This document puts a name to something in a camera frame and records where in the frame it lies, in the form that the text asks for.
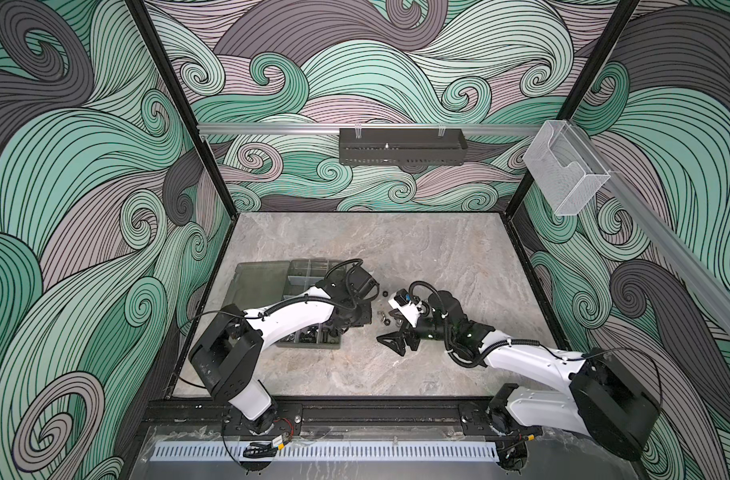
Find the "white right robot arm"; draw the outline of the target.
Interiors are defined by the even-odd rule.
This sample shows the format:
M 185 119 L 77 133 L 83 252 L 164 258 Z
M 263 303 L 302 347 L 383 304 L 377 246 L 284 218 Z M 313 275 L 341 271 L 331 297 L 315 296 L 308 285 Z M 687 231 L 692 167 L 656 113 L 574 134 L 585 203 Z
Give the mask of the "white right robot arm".
M 462 368 L 496 368 L 542 384 L 540 390 L 506 384 L 489 403 L 494 430 L 513 437 L 513 448 L 547 427 L 588 436 L 622 459 L 641 459 L 660 415 L 661 398 L 613 350 L 581 353 L 515 338 L 470 320 L 444 290 L 422 300 L 402 289 L 389 305 L 400 328 L 378 340 L 398 355 L 417 350 L 424 340 L 440 341 Z

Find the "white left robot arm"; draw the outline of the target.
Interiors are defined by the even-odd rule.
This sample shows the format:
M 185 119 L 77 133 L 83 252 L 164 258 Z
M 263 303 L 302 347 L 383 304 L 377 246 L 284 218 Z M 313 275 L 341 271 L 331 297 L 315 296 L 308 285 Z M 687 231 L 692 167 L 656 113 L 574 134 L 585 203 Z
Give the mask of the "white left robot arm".
M 340 336 L 372 322 L 379 282 L 361 259 L 331 267 L 303 292 L 272 305 L 242 310 L 223 307 L 192 346 L 188 359 L 215 401 L 227 403 L 260 425 L 278 416 L 276 402 L 255 377 L 261 354 L 308 327 L 327 327 Z

